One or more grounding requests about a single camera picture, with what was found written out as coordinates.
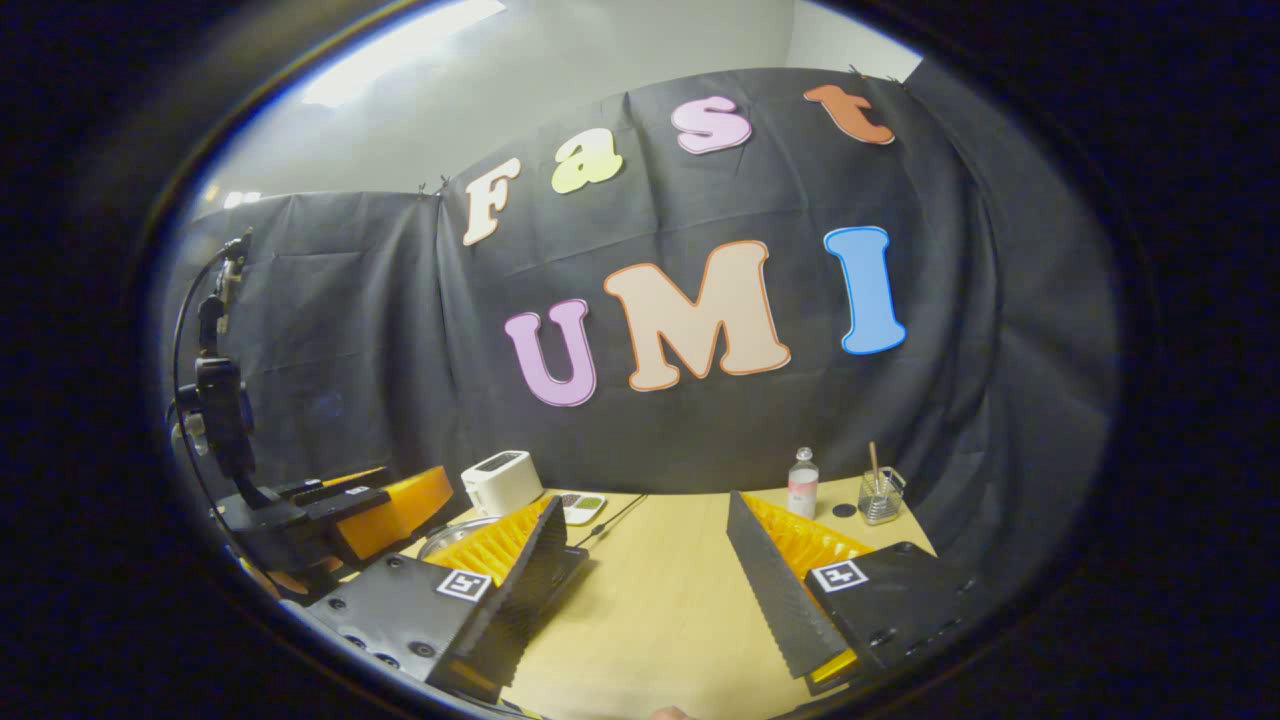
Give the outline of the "clear bottle with pink label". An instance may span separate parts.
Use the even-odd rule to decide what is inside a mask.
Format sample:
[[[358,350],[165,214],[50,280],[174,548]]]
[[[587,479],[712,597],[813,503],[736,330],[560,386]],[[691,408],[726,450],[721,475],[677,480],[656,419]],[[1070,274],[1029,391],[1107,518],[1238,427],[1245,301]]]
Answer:
[[[787,477],[786,507],[791,514],[808,520],[815,518],[819,478],[819,468],[813,462],[813,450],[799,448]]]

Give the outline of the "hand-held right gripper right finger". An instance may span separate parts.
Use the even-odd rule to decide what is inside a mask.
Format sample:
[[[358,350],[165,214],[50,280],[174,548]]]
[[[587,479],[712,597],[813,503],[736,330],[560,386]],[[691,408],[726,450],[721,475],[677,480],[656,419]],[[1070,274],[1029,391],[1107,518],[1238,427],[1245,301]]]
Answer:
[[[813,694],[869,685],[979,615],[978,579],[910,541],[867,550],[737,491],[726,533],[788,673]]]

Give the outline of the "steel pot with black handle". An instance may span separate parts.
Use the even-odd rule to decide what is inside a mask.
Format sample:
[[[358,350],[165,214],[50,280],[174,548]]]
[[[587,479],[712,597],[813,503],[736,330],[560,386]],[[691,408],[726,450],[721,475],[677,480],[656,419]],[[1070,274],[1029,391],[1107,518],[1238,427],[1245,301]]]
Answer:
[[[474,518],[467,521],[457,521],[442,527],[424,541],[422,547],[417,552],[417,560],[426,561],[430,555],[458,544],[461,541],[499,520],[499,518]]]

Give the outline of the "white toaster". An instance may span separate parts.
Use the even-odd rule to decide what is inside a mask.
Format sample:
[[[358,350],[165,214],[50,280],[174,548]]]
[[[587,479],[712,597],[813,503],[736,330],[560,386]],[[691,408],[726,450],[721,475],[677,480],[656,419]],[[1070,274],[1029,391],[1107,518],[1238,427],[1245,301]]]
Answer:
[[[479,518],[504,518],[544,493],[529,451],[495,454],[465,469],[461,479]]]

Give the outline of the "black induction cooktop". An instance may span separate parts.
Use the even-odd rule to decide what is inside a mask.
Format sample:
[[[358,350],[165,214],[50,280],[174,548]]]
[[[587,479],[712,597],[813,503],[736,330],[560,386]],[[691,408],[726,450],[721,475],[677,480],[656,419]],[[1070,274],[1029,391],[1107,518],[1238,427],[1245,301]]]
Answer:
[[[590,562],[590,553],[585,548],[566,547],[557,553],[550,584],[529,626],[530,641],[550,621],[573,588],[585,578]]]

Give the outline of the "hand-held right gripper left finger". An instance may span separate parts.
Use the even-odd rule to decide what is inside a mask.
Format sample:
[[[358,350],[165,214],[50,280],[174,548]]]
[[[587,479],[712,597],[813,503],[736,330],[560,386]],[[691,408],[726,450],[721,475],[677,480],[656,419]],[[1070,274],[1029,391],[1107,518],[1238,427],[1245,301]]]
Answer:
[[[547,496],[429,559],[388,553],[306,611],[398,673],[475,701],[511,685],[567,550]]]

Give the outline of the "clear glass holder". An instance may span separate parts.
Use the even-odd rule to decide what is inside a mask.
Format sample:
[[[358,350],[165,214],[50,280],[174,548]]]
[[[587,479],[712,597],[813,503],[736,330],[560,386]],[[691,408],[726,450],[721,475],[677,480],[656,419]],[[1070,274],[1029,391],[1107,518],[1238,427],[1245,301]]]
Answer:
[[[892,521],[904,505],[905,479],[895,468],[879,468],[863,474],[856,509],[868,527]]]

